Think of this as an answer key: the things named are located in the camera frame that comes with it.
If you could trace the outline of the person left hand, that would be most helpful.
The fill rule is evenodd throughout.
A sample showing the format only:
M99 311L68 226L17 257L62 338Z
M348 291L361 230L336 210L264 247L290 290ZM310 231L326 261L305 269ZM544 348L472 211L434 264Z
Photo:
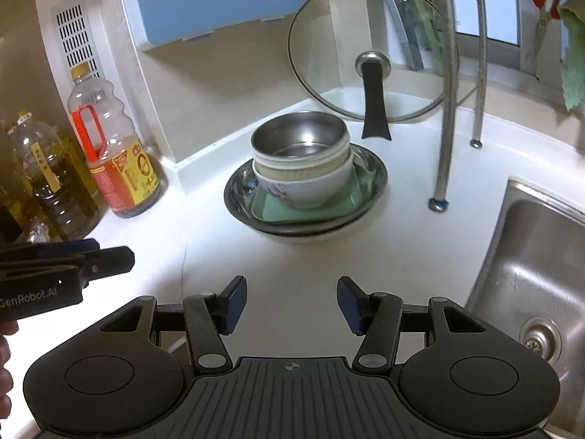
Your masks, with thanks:
M6 364L11 358L11 351L7 337L18 332L19 325L17 321L10 321L1 324L0 328L0 418L9 417L12 410L12 402L9 392L14 386L11 373L6 368Z

